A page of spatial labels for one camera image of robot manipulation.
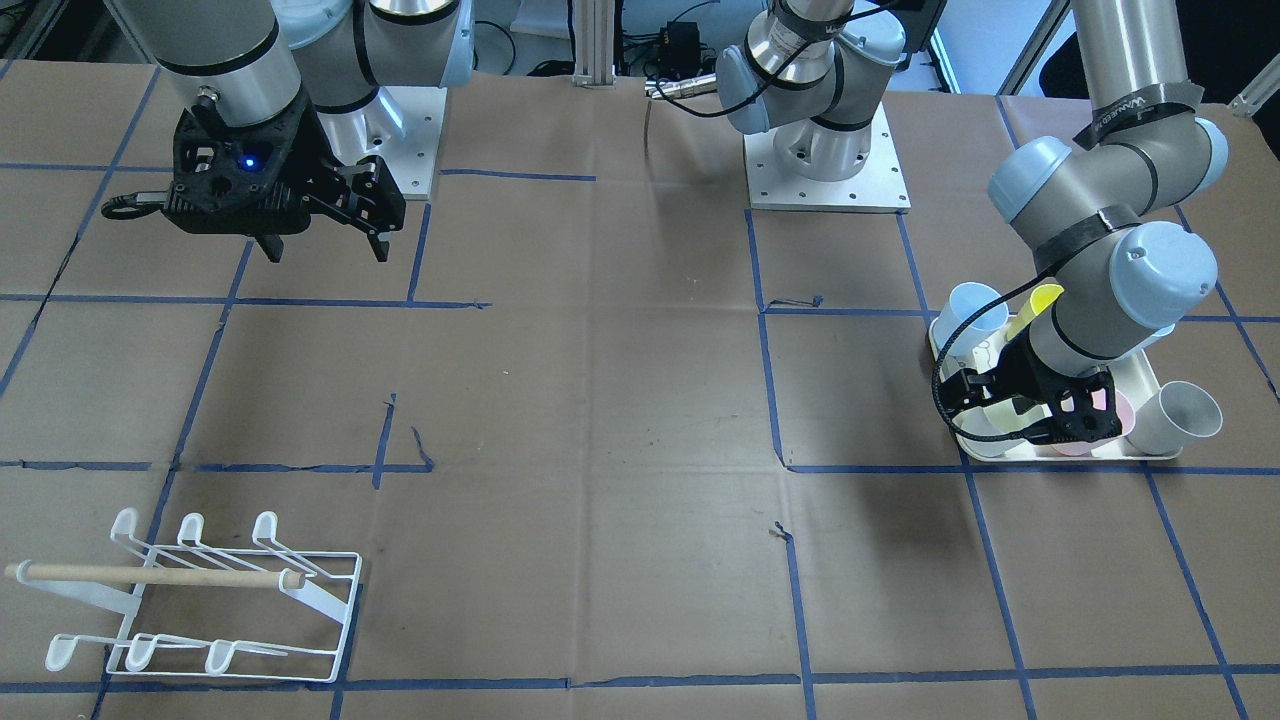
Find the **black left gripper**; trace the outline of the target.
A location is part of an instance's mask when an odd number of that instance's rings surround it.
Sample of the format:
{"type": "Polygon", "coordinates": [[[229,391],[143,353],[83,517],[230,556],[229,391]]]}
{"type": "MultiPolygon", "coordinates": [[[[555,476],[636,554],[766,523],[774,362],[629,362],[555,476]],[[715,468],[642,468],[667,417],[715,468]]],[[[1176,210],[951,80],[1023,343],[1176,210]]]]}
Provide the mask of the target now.
{"type": "Polygon", "coordinates": [[[1007,398],[1044,405],[1051,416],[1000,436],[1000,439],[1065,445],[1121,434],[1114,377],[1107,369],[1069,377],[1050,369],[1029,345],[1006,345],[993,369],[979,373],[965,368],[950,377],[951,418],[1007,398]]]}

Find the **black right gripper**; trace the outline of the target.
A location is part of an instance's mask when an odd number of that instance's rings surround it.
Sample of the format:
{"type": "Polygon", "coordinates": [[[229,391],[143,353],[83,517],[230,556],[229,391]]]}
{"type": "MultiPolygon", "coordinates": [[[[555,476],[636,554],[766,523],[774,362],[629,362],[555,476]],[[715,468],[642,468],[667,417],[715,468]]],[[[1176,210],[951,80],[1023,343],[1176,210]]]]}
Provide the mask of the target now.
{"type": "Polygon", "coordinates": [[[379,263],[404,225],[406,200],[385,159],[339,167],[303,88],[273,118],[233,127],[220,94],[202,87],[175,127],[173,159],[163,215],[192,234],[255,236],[270,263],[283,259],[279,234],[306,231],[314,214],[362,232],[379,263]]]}

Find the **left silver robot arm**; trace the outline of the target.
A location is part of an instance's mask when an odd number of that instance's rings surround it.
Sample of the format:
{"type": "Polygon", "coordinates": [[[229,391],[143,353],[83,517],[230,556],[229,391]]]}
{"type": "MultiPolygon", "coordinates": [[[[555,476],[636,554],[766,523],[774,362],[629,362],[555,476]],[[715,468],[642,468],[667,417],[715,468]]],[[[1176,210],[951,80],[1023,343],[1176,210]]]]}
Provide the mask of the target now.
{"type": "MultiPolygon", "coordinates": [[[[1015,433],[1032,445],[1120,433],[1111,365],[1180,322],[1219,265],[1198,236],[1146,214],[1210,187],[1228,141],[1197,108],[1171,1],[1074,1],[1093,108],[1071,143],[1044,136],[1006,158],[988,196],[1018,233],[1038,281],[1062,292],[987,372],[931,374],[934,407],[956,436],[966,411],[1018,400],[1048,416],[1015,433]]],[[[888,3],[773,1],[716,61],[721,113],[742,135],[797,136],[792,169],[815,181],[858,172],[855,147],[902,54],[888,3]]]]}

